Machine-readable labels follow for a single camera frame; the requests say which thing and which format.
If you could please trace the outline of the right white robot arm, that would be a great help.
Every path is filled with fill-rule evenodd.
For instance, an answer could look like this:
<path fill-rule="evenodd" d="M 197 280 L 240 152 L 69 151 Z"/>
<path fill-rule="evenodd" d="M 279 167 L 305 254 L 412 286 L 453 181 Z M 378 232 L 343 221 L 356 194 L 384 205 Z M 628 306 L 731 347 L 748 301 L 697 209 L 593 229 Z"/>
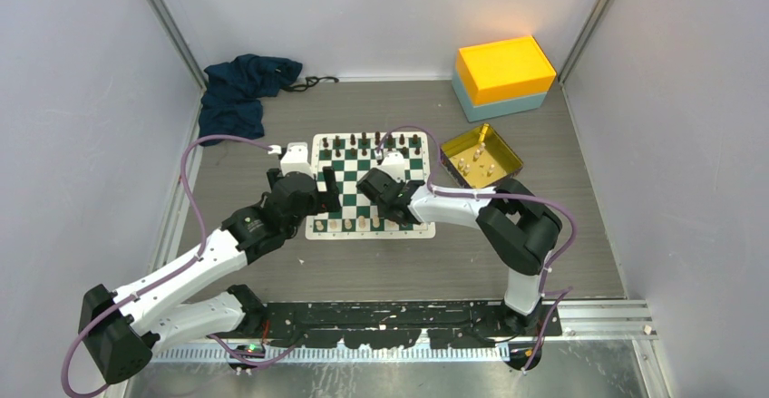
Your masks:
<path fill-rule="evenodd" d="M 513 178 L 494 188 L 457 189 L 399 181 L 381 169 L 369 170 L 356 188 L 380 217 L 399 225 L 445 223 L 480 230 L 508 268 L 506 328 L 526 335 L 537 325 L 542 280 L 563 229 L 550 201 L 533 196 Z"/>

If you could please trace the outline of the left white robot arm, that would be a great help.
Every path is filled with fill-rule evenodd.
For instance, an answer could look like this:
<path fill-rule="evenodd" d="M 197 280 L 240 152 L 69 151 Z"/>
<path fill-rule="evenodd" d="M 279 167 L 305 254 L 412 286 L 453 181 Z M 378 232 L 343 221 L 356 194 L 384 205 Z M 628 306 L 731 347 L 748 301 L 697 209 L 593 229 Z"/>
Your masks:
<path fill-rule="evenodd" d="M 202 242 L 129 285 L 99 284 L 83 296 L 78 338 L 108 384 L 139 373 L 156 354 L 190 340 L 237 331 L 258 334 L 262 305 L 245 285 L 206 302 L 188 298 L 215 280 L 256 262 L 294 238 L 309 216 L 340 210 L 336 172 L 323 178 L 304 171 L 271 169 L 270 190 L 260 202 L 235 211 Z"/>

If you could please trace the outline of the gold metal tin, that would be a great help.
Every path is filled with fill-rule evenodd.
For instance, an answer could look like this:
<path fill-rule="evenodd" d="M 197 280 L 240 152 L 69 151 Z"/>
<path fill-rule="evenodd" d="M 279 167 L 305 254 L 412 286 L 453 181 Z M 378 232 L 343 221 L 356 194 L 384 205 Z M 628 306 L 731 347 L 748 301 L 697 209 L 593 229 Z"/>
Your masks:
<path fill-rule="evenodd" d="M 482 189 L 517 176 L 522 159 L 489 124 L 484 123 L 440 145 L 441 163 L 462 188 Z"/>

